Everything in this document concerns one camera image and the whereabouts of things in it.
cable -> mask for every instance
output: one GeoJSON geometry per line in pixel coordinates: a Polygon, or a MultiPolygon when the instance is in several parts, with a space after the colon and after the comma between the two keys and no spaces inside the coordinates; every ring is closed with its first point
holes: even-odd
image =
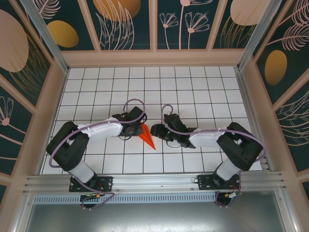
{"type": "Polygon", "coordinates": [[[263,155],[260,156],[259,158],[257,158],[254,162],[260,161],[261,159],[265,158],[265,156],[266,156],[266,154],[267,154],[267,148],[266,148],[266,146],[265,146],[260,140],[258,140],[257,138],[255,138],[253,135],[250,135],[250,134],[247,134],[247,133],[244,133],[244,132],[241,132],[241,131],[237,131],[237,130],[228,130],[228,129],[208,129],[208,130],[200,130],[200,131],[195,131],[195,132],[179,132],[179,131],[173,130],[173,129],[170,128],[170,127],[166,124],[166,122],[164,121],[164,113],[163,113],[163,111],[164,111],[164,108],[167,107],[167,106],[169,106],[169,107],[171,108],[170,114],[173,113],[174,108],[173,108],[172,105],[170,105],[170,104],[164,105],[164,106],[162,107],[162,109],[161,109],[161,120],[162,120],[163,125],[164,125],[167,129],[169,129],[171,132],[174,132],[174,133],[176,133],[176,134],[181,134],[181,135],[194,135],[194,134],[200,134],[200,133],[202,133],[202,132],[229,132],[229,133],[234,133],[234,134],[240,134],[240,135],[242,135],[242,136],[246,136],[246,137],[248,137],[248,138],[250,138],[250,139],[253,139],[253,140],[256,141],[257,143],[259,143],[259,145],[261,145],[262,148],[264,149],[263,155]]]}
{"type": "MultiPolygon", "coordinates": [[[[60,168],[60,166],[55,166],[55,165],[52,164],[53,158],[54,158],[56,152],[60,149],[60,147],[61,147],[70,137],[72,137],[73,135],[75,135],[75,134],[77,134],[77,133],[79,133],[79,132],[81,132],[81,131],[88,130],[88,129],[92,128],[92,127],[99,126],[99,125],[110,124],[110,123],[128,124],[128,123],[136,122],[136,121],[140,120],[142,117],[144,117],[144,115],[145,115],[145,104],[144,104],[141,100],[136,99],[136,98],[133,98],[133,99],[128,100],[128,101],[125,103],[124,107],[123,107],[123,111],[125,111],[126,106],[127,106],[128,103],[131,102],[131,101],[138,101],[138,102],[140,102],[140,103],[142,104],[142,106],[143,106],[143,111],[142,111],[142,114],[141,114],[140,116],[138,116],[136,119],[131,120],[131,121],[121,121],[121,122],[120,122],[120,121],[102,121],[102,122],[98,122],[98,123],[95,123],[95,124],[93,124],[93,125],[89,125],[89,126],[86,126],[86,127],[83,127],[83,128],[80,128],[80,129],[78,129],[78,130],[73,131],[73,132],[70,133],[67,137],[65,137],[65,138],[59,143],[59,145],[55,148],[55,150],[52,152],[52,154],[51,154],[51,156],[50,156],[50,158],[49,158],[49,166],[52,167],[52,168],[60,168]]],[[[92,192],[96,192],[96,193],[100,193],[100,194],[108,194],[108,195],[111,195],[110,197],[108,197],[108,198],[107,198],[105,201],[103,201],[102,203],[97,204],[96,206],[92,207],[92,209],[96,209],[96,208],[101,207],[102,205],[104,205],[109,199],[111,199],[111,198],[115,195],[114,192],[102,192],[102,191],[98,191],[98,190],[96,190],[96,189],[90,188],[90,187],[88,187],[87,185],[85,185],[82,181],[80,181],[78,178],[74,177],[74,175],[73,175],[72,173],[70,173],[70,172],[68,172],[68,173],[71,174],[72,177],[75,178],[75,179],[77,180],[77,182],[78,182],[81,186],[83,186],[84,188],[86,188],[86,189],[88,189],[88,190],[90,190],[90,191],[92,191],[92,192]]]]}

leaf illustration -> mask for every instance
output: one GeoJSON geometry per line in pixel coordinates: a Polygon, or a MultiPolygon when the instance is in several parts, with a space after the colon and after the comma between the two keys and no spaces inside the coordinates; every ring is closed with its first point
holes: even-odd
{"type": "Polygon", "coordinates": [[[309,22],[309,0],[297,0],[293,9],[292,20],[297,25],[309,22]]]}
{"type": "Polygon", "coordinates": [[[52,19],[61,7],[59,0],[34,0],[34,4],[41,17],[45,19],[52,19]]]}
{"type": "Polygon", "coordinates": [[[300,51],[309,41],[309,24],[290,26],[281,40],[285,50],[300,51]]]}

grid board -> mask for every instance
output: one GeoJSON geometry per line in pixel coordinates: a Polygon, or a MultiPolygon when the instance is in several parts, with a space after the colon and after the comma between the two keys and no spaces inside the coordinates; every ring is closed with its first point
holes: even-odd
{"type": "MultiPolygon", "coordinates": [[[[215,129],[238,122],[251,131],[233,67],[74,68],[51,138],[67,121],[88,124],[122,113],[123,104],[132,98],[144,101],[149,128],[161,122],[162,106],[171,104],[188,127],[215,129]]],[[[128,110],[135,105],[140,103],[130,102],[128,110]]],[[[148,174],[213,172],[227,158],[219,148],[169,147],[156,137],[153,141],[156,150],[139,137],[90,141],[83,159],[98,174],[148,174]]],[[[44,157],[41,174],[66,173],[50,168],[48,159],[44,157]]],[[[251,167],[260,170],[260,162],[251,167]]]]}

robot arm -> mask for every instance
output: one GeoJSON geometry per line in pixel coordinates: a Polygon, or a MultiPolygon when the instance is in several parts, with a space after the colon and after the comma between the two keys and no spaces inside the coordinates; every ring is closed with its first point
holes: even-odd
{"type": "Polygon", "coordinates": [[[60,142],[73,131],[80,128],[88,127],[88,129],[78,132],[70,138],[70,143],[66,141],[56,152],[54,160],[66,172],[70,172],[81,182],[90,188],[96,188],[98,176],[96,173],[82,160],[84,151],[89,141],[101,140],[111,136],[137,136],[142,134],[140,120],[129,124],[121,124],[122,121],[131,121],[137,119],[143,111],[138,107],[134,107],[129,113],[117,114],[106,119],[105,121],[119,121],[120,123],[106,123],[93,126],[97,123],[88,125],[75,125],[73,122],[66,122],[55,137],[47,146],[47,153],[51,155],[60,142]]]}
{"type": "MultiPolygon", "coordinates": [[[[164,121],[175,131],[200,131],[198,128],[187,128],[177,114],[164,115],[164,121]]],[[[226,129],[251,135],[240,124],[235,122],[232,122],[226,129]]],[[[221,163],[213,174],[213,181],[217,186],[222,186],[240,171],[248,171],[263,150],[262,146],[253,139],[224,131],[180,135],[171,132],[163,124],[156,124],[152,126],[151,134],[165,141],[172,142],[176,140],[182,147],[186,148],[202,146],[221,148],[226,153],[228,159],[221,163]]]]}

mounting plate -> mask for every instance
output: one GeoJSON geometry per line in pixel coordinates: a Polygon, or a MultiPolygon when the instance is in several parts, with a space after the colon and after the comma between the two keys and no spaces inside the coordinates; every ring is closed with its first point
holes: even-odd
{"type": "MultiPolygon", "coordinates": [[[[112,191],[112,176],[99,176],[98,177],[98,184],[94,189],[98,191],[103,191],[103,192],[111,192],[112,191]]],[[[69,192],[92,192],[89,191],[88,189],[84,188],[81,186],[75,178],[70,178],[70,187],[69,187],[69,192]]]]}
{"type": "MultiPolygon", "coordinates": [[[[230,181],[239,188],[239,175],[235,174],[232,176],[230,181]]],[[[229,182],[225,182],[225,184],[221,187],[218,187],[215,185],[215,183],[212,180],[212,175],[198,175],[197,181],[195,182],[198,184],[199,190],[233,190],[233,185],[231,185],[229,182]]]]}

